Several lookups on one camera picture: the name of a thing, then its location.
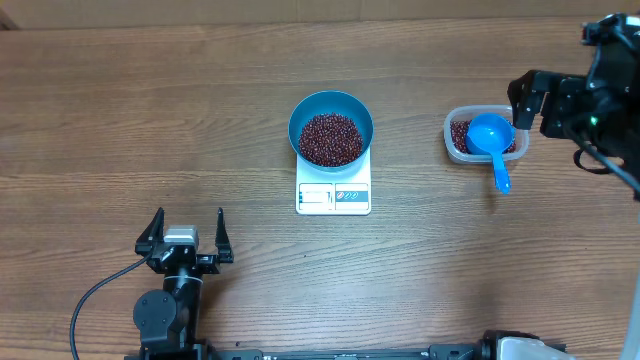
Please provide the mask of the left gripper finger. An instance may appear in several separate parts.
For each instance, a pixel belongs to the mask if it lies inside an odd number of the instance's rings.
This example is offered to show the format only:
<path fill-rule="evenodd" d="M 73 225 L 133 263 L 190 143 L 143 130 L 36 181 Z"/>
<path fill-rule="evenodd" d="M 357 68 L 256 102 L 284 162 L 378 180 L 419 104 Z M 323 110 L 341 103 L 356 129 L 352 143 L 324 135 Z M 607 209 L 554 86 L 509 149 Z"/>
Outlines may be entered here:
<path fill-rule="evenodd" d="M 216 228 L 216 238 L 215 245 L 218 250 L 219 258 L 232 258 L 233 250 L 228 237 L 228 233 L 226 231 L 225 219 L 224 219 L 224 211 L 222 208 L 218 209 L 217 213 L 217 228 Z"/>
<path fill-rule="evenodd" d="M 137 245 L 154 245 L 163 237 L 164 230 L 164 209 L 159 207 L 142 234 L 136 240 Z"/>

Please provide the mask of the blue plastic measuring scoop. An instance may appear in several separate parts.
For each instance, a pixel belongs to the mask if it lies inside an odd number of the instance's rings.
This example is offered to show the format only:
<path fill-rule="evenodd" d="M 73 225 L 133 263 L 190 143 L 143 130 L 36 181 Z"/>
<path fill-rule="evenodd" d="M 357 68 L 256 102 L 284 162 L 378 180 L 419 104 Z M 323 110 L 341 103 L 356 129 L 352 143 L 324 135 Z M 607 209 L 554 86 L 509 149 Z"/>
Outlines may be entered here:
<path fill-rule="evenodd" d="M 483 113 L 470 122 L 465 135 L 468 150 L 474 155 L 491 157 L 496 188 L 505 195 L 511 191 L 511 181 L 504 152 L 514 141 L 515 129 L 504 117 L 494 113 Z"/>

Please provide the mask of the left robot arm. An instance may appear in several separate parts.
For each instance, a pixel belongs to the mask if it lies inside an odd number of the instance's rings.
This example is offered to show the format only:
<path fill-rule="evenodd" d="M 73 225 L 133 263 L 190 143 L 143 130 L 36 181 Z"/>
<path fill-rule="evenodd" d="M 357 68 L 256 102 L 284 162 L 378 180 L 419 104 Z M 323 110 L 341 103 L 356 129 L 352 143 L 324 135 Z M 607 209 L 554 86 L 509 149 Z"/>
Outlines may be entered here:
<path fill-rule="evenodd" d="M 135 253 L 164 277 L 162 287 L 143 294 L 133 309 L 140 334 L 140 359 L 218 357 L 211 343 L 196 335 L 203 277 L 218 274 L 222 264 L 234 262 L 222 209 L 217 212 L 215 246 L 215 253 L 201 253 L 194 225 L 165 228 L 163 209 L 157 210 L 136 240 Z"/>

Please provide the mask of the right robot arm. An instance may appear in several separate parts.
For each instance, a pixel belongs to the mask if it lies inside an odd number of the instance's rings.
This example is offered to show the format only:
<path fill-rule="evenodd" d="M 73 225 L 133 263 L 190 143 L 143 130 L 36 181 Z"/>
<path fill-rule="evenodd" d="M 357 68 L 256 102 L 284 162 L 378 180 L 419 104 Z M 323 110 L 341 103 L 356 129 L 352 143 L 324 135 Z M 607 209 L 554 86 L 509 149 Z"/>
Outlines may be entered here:
<path fill-rule="evenodd" d="M 584 23 L 581 42 L 595 48 L 587 74 L 530 70 L 510 82 L 514 126 L 529 130 L 541 115 L 542 135 L 579 147 L 576 166 L 589 154 L 602 165 L 590 173 L 617 176 L 638 200 L 639 18 L 615 13 Z"/>

